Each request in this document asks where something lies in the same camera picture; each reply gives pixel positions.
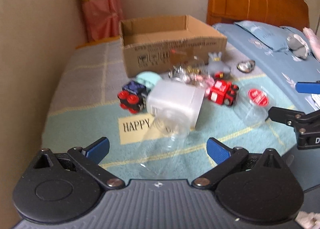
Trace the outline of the clear jar red label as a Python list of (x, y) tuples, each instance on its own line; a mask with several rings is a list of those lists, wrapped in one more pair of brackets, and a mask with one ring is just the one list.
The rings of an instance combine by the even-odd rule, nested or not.
[(249, 83), (239, 89), (233, 110), (246, 126), (259, 126), (268, 119), (268, 111), (275, 106), (271, 93), (262, 86)]

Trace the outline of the brown cardboard box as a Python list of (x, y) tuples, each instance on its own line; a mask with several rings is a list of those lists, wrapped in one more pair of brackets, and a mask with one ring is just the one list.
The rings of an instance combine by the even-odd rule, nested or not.
[(122, 20), (119, 34), (128, 77), (166, 72), (194, 56), (208, 62), (208, 53), (224, 53), (227, 45), (226, 36), (190, 15)]

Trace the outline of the grey cat toy car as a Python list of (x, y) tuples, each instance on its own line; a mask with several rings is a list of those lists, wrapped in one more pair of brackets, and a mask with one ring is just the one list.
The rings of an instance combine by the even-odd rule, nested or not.
[(209, 52), (207, 72), (215, 79), (227, 79), (230, 76), (231, 68), (222, 61), (222, 52)]

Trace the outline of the grey plush toy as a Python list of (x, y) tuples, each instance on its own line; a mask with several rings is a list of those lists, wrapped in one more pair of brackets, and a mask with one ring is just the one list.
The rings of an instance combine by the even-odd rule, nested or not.
[(287, 46), (292, 53), (303, 60), (306, 60), (310, 49), (307, 42), (297, 34), (289, 34), (287, 39)]

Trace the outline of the white frosted square container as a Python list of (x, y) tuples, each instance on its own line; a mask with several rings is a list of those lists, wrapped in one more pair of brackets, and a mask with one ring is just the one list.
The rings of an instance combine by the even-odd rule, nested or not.
[(146, 109), (151, 115), (167, 108), (180, 111), (188, 117), (190, 127), (195, 128), (204, 92), (200, 87), (161, 79), (148, 94)]

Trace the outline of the pink keychain charm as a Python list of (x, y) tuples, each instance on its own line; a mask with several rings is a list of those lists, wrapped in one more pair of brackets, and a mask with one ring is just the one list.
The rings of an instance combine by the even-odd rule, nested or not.
[(215, 84), (215, 80), (210, 75), (192, 74), (189, 84), (207, 90)]

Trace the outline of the wooden headboard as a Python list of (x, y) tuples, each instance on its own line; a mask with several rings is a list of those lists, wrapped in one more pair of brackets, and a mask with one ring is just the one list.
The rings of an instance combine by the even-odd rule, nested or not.
[(207, 24), (251, 20), (275, 26), (309, 27), (304, 0), (208, 0)]

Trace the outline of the mint green oval case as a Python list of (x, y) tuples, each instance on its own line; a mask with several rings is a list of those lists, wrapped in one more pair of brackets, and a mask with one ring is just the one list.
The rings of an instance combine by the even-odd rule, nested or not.
[(135, 77), (135, 81), (152, 90), (162, 78), (159, 74), (151, 71), (144, 71)]

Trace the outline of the blue floral pillow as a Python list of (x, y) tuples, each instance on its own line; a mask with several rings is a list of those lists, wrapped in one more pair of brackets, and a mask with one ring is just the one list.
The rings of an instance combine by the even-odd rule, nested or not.
[(273, 51), (288, 49), (286, 39), (289, 34), (294, 34), (284, 28), (261, 22), (243, 20), (234, 24), (251, 33)]

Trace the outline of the pink curtain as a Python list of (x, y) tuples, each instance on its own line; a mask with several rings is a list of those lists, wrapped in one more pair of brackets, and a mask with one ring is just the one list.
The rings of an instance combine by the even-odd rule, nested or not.
[(119, 35), (119, 22), (123, 19), (120, 0), (80, 1), (90, 42)]

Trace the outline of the tall clear plastic jar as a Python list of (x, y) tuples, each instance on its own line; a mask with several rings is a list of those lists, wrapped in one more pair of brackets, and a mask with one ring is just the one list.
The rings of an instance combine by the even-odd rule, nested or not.
[(137, 148), (137, 173), (140, 179), (171, 179), (177, 152), (189, 135), (190, 120), (179, 110), (164, 108), (157, 112)]

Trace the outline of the grey teal checked blanket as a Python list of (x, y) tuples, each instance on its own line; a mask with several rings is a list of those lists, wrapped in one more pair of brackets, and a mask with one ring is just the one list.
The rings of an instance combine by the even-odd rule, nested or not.
[[(245, 124), (231, 107), (204, 99), (195, 128), (177, 152), (137, 153), (153, 116), (146, 111), (145, 100), (135, 96), (129, 107), (125, 105), (123, 87), (128, 82), (118, 41), (76, 50), (51, 102), (42, 146), (62, 153), (106, 137), (110, 151), (101, 166), (121, 179), (141, 178), (146, 167), (166, 165), (168, 177), (191, 181), (215, 165), (206, 151), (210, 137), (253, 153), (274, 148), (284, 154), (296, 143), (294, 132), (285, 125), (272, 121)], [(139, 167), (142, 159), (148, 159), (146, 167)]]

